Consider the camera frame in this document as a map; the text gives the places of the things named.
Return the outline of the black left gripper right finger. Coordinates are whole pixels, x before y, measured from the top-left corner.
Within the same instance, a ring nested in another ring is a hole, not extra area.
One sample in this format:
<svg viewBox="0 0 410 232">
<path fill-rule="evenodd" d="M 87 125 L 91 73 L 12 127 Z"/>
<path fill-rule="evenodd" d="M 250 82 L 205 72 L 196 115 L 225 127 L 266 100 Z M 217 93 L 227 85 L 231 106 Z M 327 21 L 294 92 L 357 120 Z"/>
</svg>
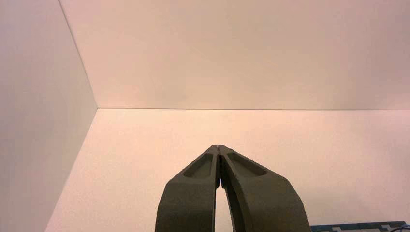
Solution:
<svg viewBox="0 0 410 232">
<path fill-rule="evenodd" d="M 285 177 L 224 145 L 221 184 L 234 232 L 309 232 L 303 202 Z"/>
</svg>

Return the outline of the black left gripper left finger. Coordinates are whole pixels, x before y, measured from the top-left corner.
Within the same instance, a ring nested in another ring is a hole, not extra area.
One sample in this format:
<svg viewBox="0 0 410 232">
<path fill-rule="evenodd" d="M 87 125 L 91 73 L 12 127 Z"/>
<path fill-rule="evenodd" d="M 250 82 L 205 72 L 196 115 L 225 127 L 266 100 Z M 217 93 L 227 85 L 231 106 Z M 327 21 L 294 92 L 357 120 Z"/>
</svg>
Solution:
<svg viewBox="0 0 410 232">
<path fill-rule="evenodd" d="M 165 185 L 155 223 L 157 232 L 213 232 L 220 186 L 217 145 L 210 146 Z"/>
</svg>

